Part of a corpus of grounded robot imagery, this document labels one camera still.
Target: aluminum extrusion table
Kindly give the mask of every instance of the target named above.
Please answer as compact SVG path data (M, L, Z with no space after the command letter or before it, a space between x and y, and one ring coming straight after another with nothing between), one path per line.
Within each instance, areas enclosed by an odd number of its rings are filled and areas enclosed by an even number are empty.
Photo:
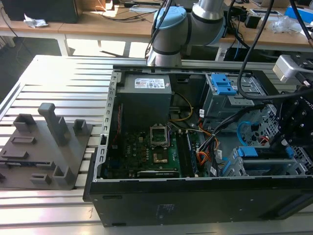
M0 189L1 235L313 234L313 206L283 221L104 228L92 203L85 203L82 196L90 157L98 145L114 64L144 65L145 61L38 55L0 105L0 148L14 132L13 120L19 113L43 119L37 112L42 102L53 102L56 114L63 115L66 121L83 118L93 124L74 190ZM183 65L239 68L241 63L183 61ZM247 68L263 70L278 90L294 89L278 80L272 72L273 64L249 63Z

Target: floor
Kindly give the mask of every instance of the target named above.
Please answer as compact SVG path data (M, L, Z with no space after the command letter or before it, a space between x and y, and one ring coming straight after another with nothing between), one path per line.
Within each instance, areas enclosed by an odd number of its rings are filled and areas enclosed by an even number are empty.
M56 40L39 38L15 38L16 46L13 48L3 45L0 39L0 102L9 93L23 71L32 61L34 55L57 55L60 56L59 46ZM74 56L109 56L109 57L134 57L143 58L146 43L125 43L102 41L101 47L97 41L76 40L67 41ZM232 60L235 48L230 51L229 59ZM215 47L192 47L190 56L184 59L215 60L217 48ZM245 52L239 53L238 59L243 60ZM269 62L266 58L252 56L251 61Z

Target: blue cable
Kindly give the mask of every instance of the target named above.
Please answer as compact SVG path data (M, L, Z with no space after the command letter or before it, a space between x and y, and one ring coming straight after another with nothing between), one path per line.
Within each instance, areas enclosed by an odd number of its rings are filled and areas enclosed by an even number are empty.
M233 60L235 60L235 59L236 59L236 57L237 57L237 55L238 55L238 52L239 52L239 41L238 41L238 44L237 44L236 54L235 54L235 57L234 57L234 59L233 59Z
M241 137L241 134L240 134L240 128L243 124L247 124L247 125L252 125L252 123L250 121L243 121L241 122L238 127L237 127L237 137L240 141L240 143L243 145L243 146L248 146L248 144L246 142L244 142L243 138Z

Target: white label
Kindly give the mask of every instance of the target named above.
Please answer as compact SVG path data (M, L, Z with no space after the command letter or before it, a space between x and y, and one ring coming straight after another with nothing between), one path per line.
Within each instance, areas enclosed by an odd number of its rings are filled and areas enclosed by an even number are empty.
M164 79L136 78L135 88L165 89Z
M204 118L204 109L199 110L200 117Z
M218 149L216 152L217 152L217 156L216 157L219 158L219 159L222 159L223 158L222 157L222 151Z
M213 175L215 175L216 176L216 169L214 169L212 166L211 166L211 173L213 174Z

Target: green circuit board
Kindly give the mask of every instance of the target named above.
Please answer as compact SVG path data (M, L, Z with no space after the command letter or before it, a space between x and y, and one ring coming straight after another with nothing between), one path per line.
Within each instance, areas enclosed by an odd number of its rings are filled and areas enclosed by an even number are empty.
M177 154L177 145L175 133L170 134L169 146L151 146L150 133L140 132L126 134L124 140L124 165L128 168L141 168L141 169L173 169L179 170L179 158ZM157 141L163 141L163 137L155 137ZM154 161L153 154L167 153L164 157L167 162L158 163Z
M151 145L150 130L125 133L120 145L110 150L103 169L105 178L137 178L141 171L174 171L181 177L181 163L177 143L177 132L168 133L167 145ZM190 147L195 152L199 145L196 132L189 133ZM165 141L164 132L153 133L152 141Z

